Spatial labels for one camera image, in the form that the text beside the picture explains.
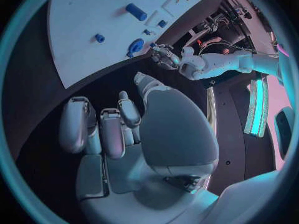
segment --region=white panel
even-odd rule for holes
[[[142,38],[145,45],[134,56],[145,54],[181,15],[200,0],[51,0],[48,34],[53,60],[65,88],[81,79],[128,59],[129,45]],[[137,20],[125,10],[134,3],[147,13],[145,21]],[[161,28],[160,20],[167,25]],[[153,31],[151,35],[143,33]],[[98,43],[94,36],[105,37]]]

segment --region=cyan light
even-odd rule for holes
[[[263,82],[262,80],[257,81],[257,100],[255,106],[254,120],[252,124],[251,133],[258,135],[260,122],[262,119],[262,110],[263,110]]]

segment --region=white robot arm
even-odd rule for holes
[[[228,70],[236,70],[242,73],[250,73],[252,70],[255,70],[281,78],[278,58],[268,55],[236,51],[229,55],[207,53],[196,56],[192,47],[184,47],[181,54],[182,59],[177,65],[177,69],[179,73],[189,80],[219,76]]]

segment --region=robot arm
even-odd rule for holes
[[[179,73],[190,80],[219,76],[228,70],[236,70],[242,73],[250,73],[255,70],[281,78],[278,58],[256,55],[247,51],[236,51],[229,55],[207,53],[196,56],[193,53],[194,49],[192,47],[184,47],[182,49],[182,59],[177,65]]]

